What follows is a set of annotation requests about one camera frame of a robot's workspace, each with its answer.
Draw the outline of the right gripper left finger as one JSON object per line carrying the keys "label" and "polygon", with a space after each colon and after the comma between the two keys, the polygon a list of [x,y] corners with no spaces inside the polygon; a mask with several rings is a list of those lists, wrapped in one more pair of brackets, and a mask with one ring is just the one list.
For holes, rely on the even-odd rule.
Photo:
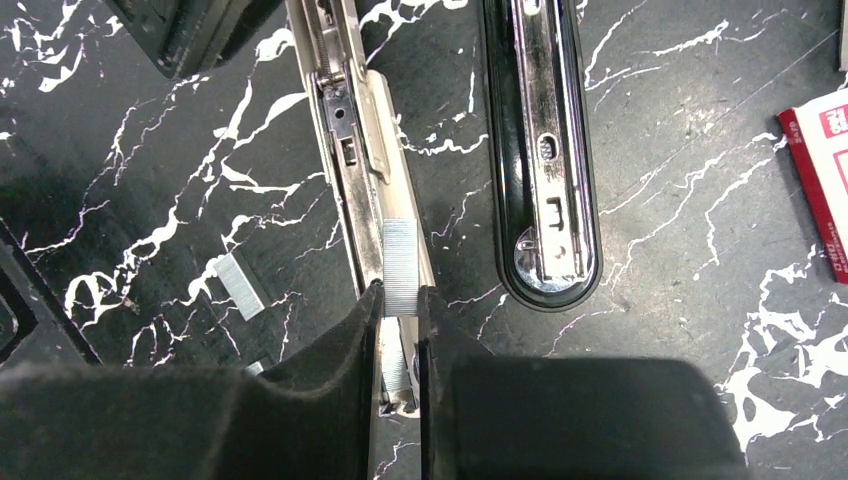
{"label": "right gripper left finger", "polygon": [[257,375],[238,368],[22,364],[1,375],[5,479],[366,479],[371,284],[333,328]]}

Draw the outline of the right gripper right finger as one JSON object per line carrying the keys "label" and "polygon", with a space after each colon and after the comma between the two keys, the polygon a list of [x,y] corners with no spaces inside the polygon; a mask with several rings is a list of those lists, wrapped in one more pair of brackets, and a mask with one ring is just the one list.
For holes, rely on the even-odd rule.
{"label": "right gripper right finger", "polygon": [[666,358],[496,355],[440,293],[420,313],[426,479],[745,479],[709,379]]}

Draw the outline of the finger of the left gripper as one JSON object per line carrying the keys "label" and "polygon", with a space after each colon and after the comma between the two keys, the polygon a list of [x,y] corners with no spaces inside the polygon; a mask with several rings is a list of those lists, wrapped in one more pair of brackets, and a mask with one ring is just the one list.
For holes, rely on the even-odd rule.
{"label": "finger of the left gripper", "polygon": [[281,0],[106,0],[158,71],[182,80],[227,63]]}

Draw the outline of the staple strip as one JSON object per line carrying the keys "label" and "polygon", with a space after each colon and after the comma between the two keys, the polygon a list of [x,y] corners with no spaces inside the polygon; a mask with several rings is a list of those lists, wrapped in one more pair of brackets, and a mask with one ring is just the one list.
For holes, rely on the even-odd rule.
{"label": "staple strip", "polygon": [[213,269],[245,321],[265,310],[268,303],[266,294],[239,252],[227,253],[214,263]]}
{"label": "staple strip", "polygon": [[383,285],[387,317],[417,314],[418,229],[413,218],[387,218],[383,223]]}
{"label": "staple strip", "polygon": [[380,324],[380,370],[385,398],[396,409],[408,411],[416,407],[413,384],[409,376],[401,328],[396,317],[386,317]]}

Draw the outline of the beige stapler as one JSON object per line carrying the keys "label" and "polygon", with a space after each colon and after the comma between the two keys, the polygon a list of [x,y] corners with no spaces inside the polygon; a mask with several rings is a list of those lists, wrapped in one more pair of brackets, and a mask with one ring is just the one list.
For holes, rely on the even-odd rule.
{"label": "beige stapler", "polygon": [[[418,293],[423,287],[434,286],[391,91],[385,76],[367,65],[354,2],[289,1],[286,7],[356,292],[363,294],[374,283],[384,288],[383,223],[387,218],[413,218],[417,222]],[[386,317],[383,307],[382,320]],[[417,418],[421,408],[418,313],[396,318],[416,407],[405,411],[386,401],[380,370],[380,320],[376,347],[381,377],[379,411]]]}

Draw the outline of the red white staple box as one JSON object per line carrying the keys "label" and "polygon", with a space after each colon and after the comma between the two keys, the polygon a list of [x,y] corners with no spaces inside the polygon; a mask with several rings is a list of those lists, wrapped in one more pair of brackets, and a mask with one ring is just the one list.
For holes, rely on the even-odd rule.
{"label": "red white staple box", "polygon": [[778,115],[835,280],[847,282],[847,91]]}

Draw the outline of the black stapler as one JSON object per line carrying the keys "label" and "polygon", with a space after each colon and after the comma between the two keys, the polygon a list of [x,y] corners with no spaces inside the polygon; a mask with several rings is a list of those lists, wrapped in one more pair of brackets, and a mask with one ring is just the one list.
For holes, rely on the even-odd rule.
{"label": "black stapler", "polygon": [[590,296],[602,270],[576,5],[481,5],[498,273],[542,312]]}

